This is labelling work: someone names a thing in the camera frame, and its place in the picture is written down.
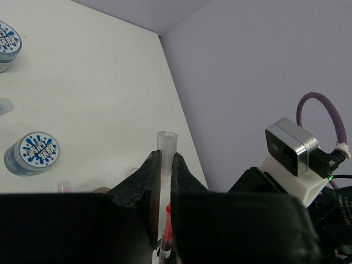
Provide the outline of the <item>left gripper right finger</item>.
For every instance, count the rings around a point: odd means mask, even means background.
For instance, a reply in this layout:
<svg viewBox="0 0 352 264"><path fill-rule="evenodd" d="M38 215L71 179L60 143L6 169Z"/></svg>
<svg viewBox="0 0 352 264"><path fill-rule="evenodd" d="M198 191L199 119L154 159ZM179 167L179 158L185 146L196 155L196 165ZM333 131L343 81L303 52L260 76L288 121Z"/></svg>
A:
<svg viewBox="0 0 352 264"><path fill-rule="evenodd" d="M177 263L319 263L301 202L277 192L211 192L173 158L171 219Z"/></svg>

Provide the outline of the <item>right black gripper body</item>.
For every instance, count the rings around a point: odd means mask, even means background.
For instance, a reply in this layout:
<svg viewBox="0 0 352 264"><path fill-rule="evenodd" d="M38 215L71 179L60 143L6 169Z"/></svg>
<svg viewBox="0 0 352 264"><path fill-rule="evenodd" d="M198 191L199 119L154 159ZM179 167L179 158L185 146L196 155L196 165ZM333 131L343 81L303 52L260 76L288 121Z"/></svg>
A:
<svg viewBox="0 0 352 264"><path fill-rule="evenodd" d="M258 167L247 169L228 190L230 194L286 194L286 190Z"/></svg>

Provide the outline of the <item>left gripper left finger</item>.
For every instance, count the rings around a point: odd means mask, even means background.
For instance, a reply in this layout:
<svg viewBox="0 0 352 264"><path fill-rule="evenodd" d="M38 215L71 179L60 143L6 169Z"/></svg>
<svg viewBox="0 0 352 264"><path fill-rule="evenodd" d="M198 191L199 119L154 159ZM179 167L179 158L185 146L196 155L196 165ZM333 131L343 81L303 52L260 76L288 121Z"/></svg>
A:
<svg viewBox="0 0 352 264"><path fill-rule="evenodd" d="M161 153L107 193L1 195L1 263L151 263Z"/></svg>

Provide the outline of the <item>red gel pen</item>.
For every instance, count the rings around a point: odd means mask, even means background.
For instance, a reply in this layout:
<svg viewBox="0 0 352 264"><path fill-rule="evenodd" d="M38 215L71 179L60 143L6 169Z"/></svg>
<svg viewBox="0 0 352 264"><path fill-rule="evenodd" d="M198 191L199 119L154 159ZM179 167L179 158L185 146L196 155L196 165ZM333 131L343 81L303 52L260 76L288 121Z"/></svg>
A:
<svg viewBox="0 0 352 264"><path fill-rule="evenodd" d="M171 221L171 205L168 204L166 207L166 213L164 218L164 226L162 232L161 246L159 248L159 261L158 263L166 263L166 260L170 257L172 252L172 221Z"/></svg>

